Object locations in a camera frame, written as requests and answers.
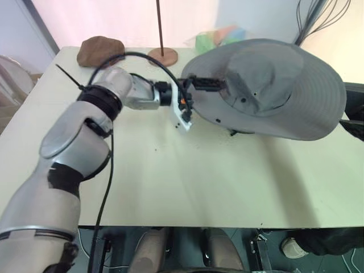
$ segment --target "white wall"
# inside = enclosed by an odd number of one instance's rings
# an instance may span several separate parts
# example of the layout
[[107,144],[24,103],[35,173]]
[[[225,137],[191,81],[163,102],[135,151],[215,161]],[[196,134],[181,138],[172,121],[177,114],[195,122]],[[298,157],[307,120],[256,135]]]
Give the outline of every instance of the white wall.
[[301,47],[330,64],[343,81],[364,84],[364,1],[352,0],[340,21],[307,37]]
[[[155,0],[32,0],[57,45],[103,35],[127,47],[157,47]],[[165,46],[186,47],[199,32],[237,24],[257,38],[294,41],[298,0],[160,0]],[[302,0],[306,14],[311,0]]]
[[0,54],[42,73],[55,54],[21,0],[0,0]]

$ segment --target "table surface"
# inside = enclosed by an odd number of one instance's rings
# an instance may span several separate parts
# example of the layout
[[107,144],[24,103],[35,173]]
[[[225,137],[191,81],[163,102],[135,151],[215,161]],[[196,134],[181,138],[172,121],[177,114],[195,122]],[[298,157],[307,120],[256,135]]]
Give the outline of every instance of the table surface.
[[[129,49],[148,52],[147,48]],[[195,56],[178,49],[179,76]],[[93,69],[63,48],[0,136],[0,213],[28,178],[59,115],[78,96],[60,64],[85,84]],[[128,72],[167,80],[143,59],[119,62]],[[364,225],[364,146],[340,125],[314,142],[235,135],[197,114],[181,135],[169,109],[123,109],[114,122],[113,184],[101,225],[318,228]],[[110,167],[81,184],[80,225],[94,225]]]

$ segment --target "robotic arm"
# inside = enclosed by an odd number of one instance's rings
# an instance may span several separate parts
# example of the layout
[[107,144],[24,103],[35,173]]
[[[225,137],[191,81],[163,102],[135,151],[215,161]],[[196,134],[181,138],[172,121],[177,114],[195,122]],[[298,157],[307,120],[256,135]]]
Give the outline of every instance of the robotic arm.
[[[107,165],[104,138],[123,106],[157,109],[177,101],[177,86],[161,90],[118,67],[100,80],[56,121],[44,137],[32,175],[11,198],[0,219],[0,272],[67,272],[77,256],[72,243],[80,218],[78,187]],[[174,122],[191,126],[172,104]]]

